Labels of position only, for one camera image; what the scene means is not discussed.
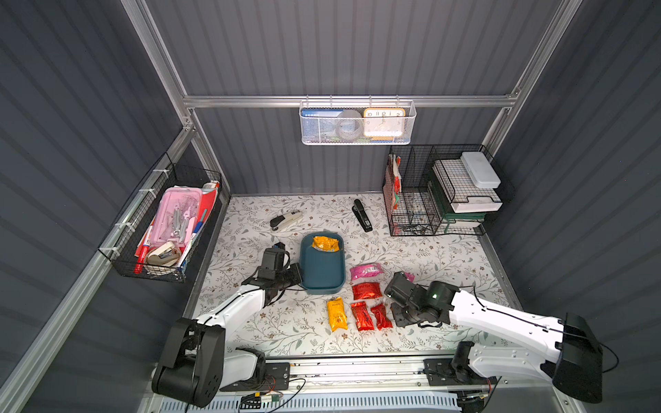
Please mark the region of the teal plastic storage box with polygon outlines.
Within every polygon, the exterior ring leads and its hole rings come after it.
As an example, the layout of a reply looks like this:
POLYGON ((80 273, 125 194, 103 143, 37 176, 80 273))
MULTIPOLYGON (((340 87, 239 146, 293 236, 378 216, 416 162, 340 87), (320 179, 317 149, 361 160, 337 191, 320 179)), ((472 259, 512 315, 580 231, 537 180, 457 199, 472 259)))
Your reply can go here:
POLYGON ((299 265, 303 287, 308 294, 338 293, 346 281, 344 240, 334 232, 313 232, 303 237, 299 265), (313 247, 315 237, 337 240, 339 251, 319 251, 313 247))

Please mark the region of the yellow tea bag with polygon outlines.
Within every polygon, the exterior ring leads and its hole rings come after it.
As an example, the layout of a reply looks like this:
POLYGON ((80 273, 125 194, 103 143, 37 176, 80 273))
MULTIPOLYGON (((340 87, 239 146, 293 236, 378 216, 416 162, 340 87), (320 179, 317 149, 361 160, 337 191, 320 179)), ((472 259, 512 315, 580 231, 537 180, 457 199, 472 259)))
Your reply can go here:
POLYGON ((338 329, 347 330, 348 320, 344 311, 344 301, 341 297, 329 300, 327 302, 327 311, 332 332, 338 329))
POLYGON ((339 252, 341 249, 338 239, 334 239, 333 237, 327 237, 327 236, 314 237, 312 247, 316 251, 322 251, 328 253, 339 252))

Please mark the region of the red tea bag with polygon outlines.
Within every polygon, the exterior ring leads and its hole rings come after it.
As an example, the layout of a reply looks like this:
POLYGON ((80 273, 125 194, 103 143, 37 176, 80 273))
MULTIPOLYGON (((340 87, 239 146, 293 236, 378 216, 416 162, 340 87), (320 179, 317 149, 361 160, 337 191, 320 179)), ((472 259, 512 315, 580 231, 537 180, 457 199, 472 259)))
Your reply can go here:
POLYGON ((364 301, 352 303, 351 311, 356 320, 356 328, 359 331, 371 331, 375 329, 374 322, 368 311, 368 306, 364 301))
POLYGON ((383 294, 378 282, 363 282, 352 286, 354 300, 380 299, 383 294))
POLYGON ((375 317, 376 327, 378 330, 392 328, 392 321, 387 316, 387 308, 384 303, 380 303, 371 307, 370 311, 375 317))

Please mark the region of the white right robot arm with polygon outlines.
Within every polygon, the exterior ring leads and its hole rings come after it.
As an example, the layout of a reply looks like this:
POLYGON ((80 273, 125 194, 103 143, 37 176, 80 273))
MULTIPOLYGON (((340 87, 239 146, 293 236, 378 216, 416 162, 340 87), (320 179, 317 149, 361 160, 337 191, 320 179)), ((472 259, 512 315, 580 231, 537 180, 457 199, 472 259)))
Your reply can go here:
POLYGON ((480 330, 520 346, 521 354, 462 342, 455 351, 455 375, 490 379, 516 375, 545 380, 584 403, 602 402, 604 347, 588 321, 574 313, 564 318, 525 313, 480 299, 473 287, 411 282, 404 273, 385 289, 398 327, 438 328, 458 325, 480 330))

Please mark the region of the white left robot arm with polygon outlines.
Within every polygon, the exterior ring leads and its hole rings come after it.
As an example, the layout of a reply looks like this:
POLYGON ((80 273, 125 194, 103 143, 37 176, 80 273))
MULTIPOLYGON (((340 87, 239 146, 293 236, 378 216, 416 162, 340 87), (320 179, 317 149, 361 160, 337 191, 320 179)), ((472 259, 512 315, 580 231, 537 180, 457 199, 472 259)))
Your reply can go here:
POLYGON ((205 407, 224 387, 239 383, 258 389, 266 382, 263 352, 243 348, 227 354, 227 340, 301 282, 301 266, 291 262, 285 244, 266 249, 261 265, 229 299, 208 313, 174 323, 153 373, 151 390, 205 407))

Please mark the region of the white flat box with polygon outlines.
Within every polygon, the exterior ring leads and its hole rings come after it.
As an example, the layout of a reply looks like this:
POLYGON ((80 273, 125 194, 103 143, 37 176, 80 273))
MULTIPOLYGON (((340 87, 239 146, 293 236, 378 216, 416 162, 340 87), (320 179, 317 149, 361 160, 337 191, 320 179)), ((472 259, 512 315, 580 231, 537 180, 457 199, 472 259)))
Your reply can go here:
POLYGON ((497 189, 500 186, 501 180, 483 152, 464 151, 461 162, 475 187, 497 189))

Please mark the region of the blue box in basket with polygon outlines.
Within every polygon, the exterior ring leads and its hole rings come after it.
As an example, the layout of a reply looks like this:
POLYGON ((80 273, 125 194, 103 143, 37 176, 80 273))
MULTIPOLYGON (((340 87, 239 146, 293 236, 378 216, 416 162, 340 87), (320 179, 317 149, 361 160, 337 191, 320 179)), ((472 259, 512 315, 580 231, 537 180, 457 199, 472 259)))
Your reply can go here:
POLYGON ((303 108, 300 110, 301 140, 304 145, 329 145, 340 142, 337 117, 341 109, 303 108))

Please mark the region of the white and black stapler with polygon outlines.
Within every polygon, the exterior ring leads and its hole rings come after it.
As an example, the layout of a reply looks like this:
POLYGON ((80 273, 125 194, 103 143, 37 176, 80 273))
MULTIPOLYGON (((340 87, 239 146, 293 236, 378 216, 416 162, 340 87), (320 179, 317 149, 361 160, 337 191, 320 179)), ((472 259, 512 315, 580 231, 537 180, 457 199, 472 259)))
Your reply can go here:
POLYGON ((270 220, 270 229, 273 232, 284 231, 289 228, 293 223, 302 218, 302 213, 300 210, 294 210, 287 212, 281 215, 276 216, 270 220))

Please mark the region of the white paper tray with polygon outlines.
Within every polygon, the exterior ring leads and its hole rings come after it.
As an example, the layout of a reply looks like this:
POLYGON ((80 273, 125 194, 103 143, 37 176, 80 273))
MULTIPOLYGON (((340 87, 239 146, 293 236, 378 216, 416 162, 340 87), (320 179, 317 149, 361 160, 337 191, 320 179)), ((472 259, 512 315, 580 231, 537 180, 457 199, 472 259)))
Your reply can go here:
POLYGON ((474 185, 461 160, 437 160, 433 170, 454 213, 491 213, 503 206, 494 189, 474 185))

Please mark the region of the pink pencil case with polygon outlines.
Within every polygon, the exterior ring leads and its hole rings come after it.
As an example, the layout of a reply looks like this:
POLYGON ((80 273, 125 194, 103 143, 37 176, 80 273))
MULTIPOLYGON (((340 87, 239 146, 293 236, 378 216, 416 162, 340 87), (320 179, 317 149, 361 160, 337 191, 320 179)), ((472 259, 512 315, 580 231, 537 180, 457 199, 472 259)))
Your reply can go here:
POLYGON ((150 246, 157 248, 166 242, 185 247, 197 222, 202 191, 191 187, 172 187, 165 191, 151 229, 150 246))

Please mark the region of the red marker pen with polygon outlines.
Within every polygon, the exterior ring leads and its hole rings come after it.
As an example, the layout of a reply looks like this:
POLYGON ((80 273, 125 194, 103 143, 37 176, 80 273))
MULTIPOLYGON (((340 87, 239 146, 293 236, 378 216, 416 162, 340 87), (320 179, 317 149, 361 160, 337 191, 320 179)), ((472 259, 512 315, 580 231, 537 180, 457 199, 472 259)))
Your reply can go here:
POLYGON ((140 275, 143 272, 146 257, 148 255, 149 249, 150 249, 150 247, 149 247, 148 242, 144 242, 141 245, 141 247, 139 247, 137 262, 136 262, 136 265, 134 266, 134 274, 135 275, 140 275))

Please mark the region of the grey tape roll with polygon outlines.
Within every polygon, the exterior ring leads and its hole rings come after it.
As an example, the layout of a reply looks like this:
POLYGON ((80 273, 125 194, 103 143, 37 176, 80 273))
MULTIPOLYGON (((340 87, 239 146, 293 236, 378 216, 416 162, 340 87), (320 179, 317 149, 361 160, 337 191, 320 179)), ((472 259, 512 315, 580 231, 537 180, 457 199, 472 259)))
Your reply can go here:
POLYGON ((342 141, 356 141, 363 136, 363 117, 354 109, 345 109, 337 117, 336 132, 342 141))

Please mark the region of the yellow white alarm clock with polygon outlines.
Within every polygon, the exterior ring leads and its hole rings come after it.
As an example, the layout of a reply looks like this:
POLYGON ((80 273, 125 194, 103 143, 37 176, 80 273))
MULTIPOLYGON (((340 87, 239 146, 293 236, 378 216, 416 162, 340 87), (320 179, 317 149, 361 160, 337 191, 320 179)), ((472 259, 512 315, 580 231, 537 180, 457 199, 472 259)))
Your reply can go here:
POLYGON ((395 139, 404 135, 404 108, 366 108, 363 111, 364 136, 370 139, 395 139))

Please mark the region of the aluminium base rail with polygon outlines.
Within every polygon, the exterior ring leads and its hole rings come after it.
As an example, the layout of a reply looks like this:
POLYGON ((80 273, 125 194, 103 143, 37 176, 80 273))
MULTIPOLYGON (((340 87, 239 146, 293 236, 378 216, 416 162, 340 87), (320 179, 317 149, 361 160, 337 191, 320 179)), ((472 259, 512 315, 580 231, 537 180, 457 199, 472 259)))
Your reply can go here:
POLYGON ((263 389, 278 402, 259 411, 583 412, 545 381, 511 372, 459 381, 452 350, 421 354, 336 354, 271 358, 263 389))

